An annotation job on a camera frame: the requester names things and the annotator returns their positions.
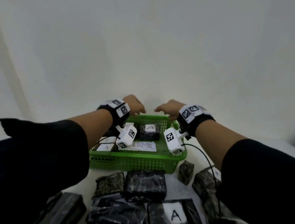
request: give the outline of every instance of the black sleeve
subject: black sleeve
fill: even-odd
[[[87,136],[80,125],[68,120],[46,124],[0,121],[11,136],[0,141],[1,213],[11,223],[29,223],[49,196],[87,176]]]
[[[295,158],[251,139],[238,141],[222,163],[217,197],[248,223],[289,223]]]

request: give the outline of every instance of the forearm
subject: forearm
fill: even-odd
[[[196,138],[218,170],[221,170],[222,161],[227,151],[237,141],[246,139],[246,137],[213,120],[204,121],[197,127]]]
[[[72,117],[68,120],[78,123],[83,128],[87,136],[89,149],[108,131],[113,123],[111,113],[105,109]]]

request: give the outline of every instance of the hand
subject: hand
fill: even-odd
[[[123,98],[124,102],[130,107],[130,115],[137,117],[140,113],[146,113],[144,105],[134,95],[128,95]]]
[[[180,109],[184,106],[184,103],[178,102],[176,100],[169,100],[168,103],[164,103],[158,106],[154,111],[163,111],[164,114],[169,114],[169,119],[175,121],[178,118]]]

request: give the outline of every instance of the green basket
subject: green basket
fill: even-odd
[[[160,139],[158,141],[154,141],[157,151],[89,151],[90,169],[120,171],[165,170],[166,173],[171,174],[175,171],[178,162],[186,158],[187,150],[185,150],[180,156],[172,156],[166,145],[164,131],[170,127],[179,129],[177,122],[171,122],[167,116],[158,115],[139,115],[137,118],[129,117],[127,122],[138,124],[158,124],[160,127]]]

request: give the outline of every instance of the plastic-wrapped package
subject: plastic-wrapped package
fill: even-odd
[[[144,204],[93,198],[86,221],[91,224],[147,224],[148,215]]]
[[[193,178],[194,167],[194,164],[185,160],[183,164],[179,166],[178,180],[185,185],[188,185]]]
[[[149,224],[202,224],[192,199],[149,203]]]
[[[159,140],[160,128],[158,124],[141,124],[139,127],[140,140]]]
[[[80,194],[62,193],[48,200],[46,210],[42,212],[38,224],[75,224],[86,211]]]
[[[125,176],[123,172],[116,172],[109,176],[102,176],[95,181],[96,190],[93,197],[122,194],[124,191]]]
[[[222,182],[216,178],[216,183],[217,186],[219,186]],[[215,195],[216,188],[210,167],[195,175],[192,187],[202,200],[202,205],[207,214],[209,223],[225,223],[230,220],[234,220],[236,223],[245,223],[243,220],[235,216],[221,201],[220,219],[218,199]]]
[[[164,171],[128,171],[124,185],[126,201],[162,201],[167,194]]]

